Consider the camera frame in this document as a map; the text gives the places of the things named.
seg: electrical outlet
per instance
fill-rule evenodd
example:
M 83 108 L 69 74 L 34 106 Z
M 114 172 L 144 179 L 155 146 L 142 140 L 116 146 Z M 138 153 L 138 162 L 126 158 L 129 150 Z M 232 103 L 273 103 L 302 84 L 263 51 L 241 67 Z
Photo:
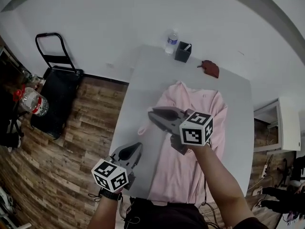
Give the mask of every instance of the electrical outlet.
M 265 178 L 267 176 L 267 169 L 268 169 L 268 165 L 264 165 L 261 178 Z
M 113 63 L 106 63 L 106 66 L 107 66 L 108 68 L 114 68 Z

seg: shirt sleeve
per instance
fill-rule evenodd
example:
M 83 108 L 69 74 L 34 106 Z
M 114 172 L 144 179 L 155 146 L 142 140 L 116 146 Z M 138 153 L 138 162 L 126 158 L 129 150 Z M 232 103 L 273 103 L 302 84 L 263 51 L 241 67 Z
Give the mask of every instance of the shirt sleeve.
M 250 217 L 239 222 L 234 229 L 268 229 L 262 222 L 255 217 Z

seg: pink shirt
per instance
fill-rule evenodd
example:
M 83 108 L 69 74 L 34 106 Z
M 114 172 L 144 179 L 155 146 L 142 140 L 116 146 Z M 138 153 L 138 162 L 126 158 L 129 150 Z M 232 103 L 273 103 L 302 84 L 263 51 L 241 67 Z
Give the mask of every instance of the pink shirt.
M 156 106 L 175 106 L 182 110 L 192 109 L 213 115 L 212 149 L 219 159 L 224 152 L 224 121 L 227 105 L 221 94 L 214 90 L 194 90 L 184 83 L 171 85 Z M 142 135 L 149 125 L 141 127 Z M 159 163 L 154 176 L 149 200 L 170 203 L 202 203 L 204 201 L 204 176 L 195 154 L 188 150 L 183 156 L 171 147 L 170 134 L 163 142 Z M 207 188 L 207 202 L 213 198 Z

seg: white box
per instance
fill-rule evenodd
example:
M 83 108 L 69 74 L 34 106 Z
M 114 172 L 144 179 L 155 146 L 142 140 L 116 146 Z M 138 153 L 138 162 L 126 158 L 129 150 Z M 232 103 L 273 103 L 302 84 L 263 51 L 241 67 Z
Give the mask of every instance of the white box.
M 179 129 L 182 144 L 204 146 L 213 133 L 213 116 L 193 112 Z
M 129 182 L 125 168 L 104 159 L 100 159 L 91 172 L 95 183 L 111 192 L 115 192 Z

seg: human arm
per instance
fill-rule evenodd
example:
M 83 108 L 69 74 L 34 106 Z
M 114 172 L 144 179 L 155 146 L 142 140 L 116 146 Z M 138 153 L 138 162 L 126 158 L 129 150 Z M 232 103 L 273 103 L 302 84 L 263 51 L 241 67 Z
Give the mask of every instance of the human arm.
M 215 152 L 208 145 L 188 148 L 196 155 L 225 225 L 234 227 L 239 222 L 254 217 L 237 181 L 223 166 Z
M 87 229 L 114 229 L 118 201 L 102 196 Z
M 305 182 L 303 182 L 303 183 L 299 186 L 299 188 L 297 189 L 297 191 L 295 192 L 295 194 L 296 194 L 296 193 L 301 193 L 303 187 L 305 187 Z

